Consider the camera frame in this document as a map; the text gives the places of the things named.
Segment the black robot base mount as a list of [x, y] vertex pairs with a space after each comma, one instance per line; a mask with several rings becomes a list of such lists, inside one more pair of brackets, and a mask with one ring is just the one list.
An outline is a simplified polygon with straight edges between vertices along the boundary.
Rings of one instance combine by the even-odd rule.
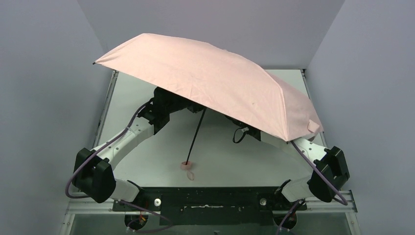
[[130, 205], [115, 201], [113, 210], [126, 212], [124, 223], [143, 231], [151, 222], [169, 225], [282, 226], [292, 229], [297, 211], [306, 203], [289, 202], [279, 186], [250, 187], [144, 187]]

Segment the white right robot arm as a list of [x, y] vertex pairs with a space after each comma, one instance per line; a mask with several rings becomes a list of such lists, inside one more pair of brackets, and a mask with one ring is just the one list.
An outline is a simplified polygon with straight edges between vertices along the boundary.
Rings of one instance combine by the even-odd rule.
[[307, 176], [289, 179], [278, 190], [287, 201], [295, 202], [316, 197], [326, 203], [337, 201], [345, 206], [348, 204], [340, 193], [340, 189], [350, 178], [344, 152], [340, 148], [334, 146], [328, 149], [305, 138], [284, 141], [232, 117], [226, 116], [226, 118], [242, 131], [239, 140], [232, 140], [234, 143], [240, 143], [246, 135], [250, 135], [258, 141], [277, 147], [299, 163], [305, 164], [309, 170]]

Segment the pink folding umbrella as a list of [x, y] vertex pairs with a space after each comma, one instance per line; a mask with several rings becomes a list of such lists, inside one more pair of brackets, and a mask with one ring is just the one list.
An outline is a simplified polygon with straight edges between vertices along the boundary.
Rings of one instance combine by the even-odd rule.
[[323, 131], [307, 95], [251, 60], [206, 42], [143, 33], [96, 63], [222, 113], [258, 140], [292, 141]]

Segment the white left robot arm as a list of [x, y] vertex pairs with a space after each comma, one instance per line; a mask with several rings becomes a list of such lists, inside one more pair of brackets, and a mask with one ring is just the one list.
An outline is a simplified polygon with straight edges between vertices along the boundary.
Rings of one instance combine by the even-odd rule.
[[97, 203], [107, 199], [133, 202], [140, 188], [131, 181], [116, 179], [113, 170], [133, 149], [157, 134], [170, 121], [170, 114], [187, 109], [192, 113], [206, 107], [157, 87], [154, 96], [138, 108], [127, 126], [107, 142], [92, 150], [81, 149], [67, 186], [75, 186]]

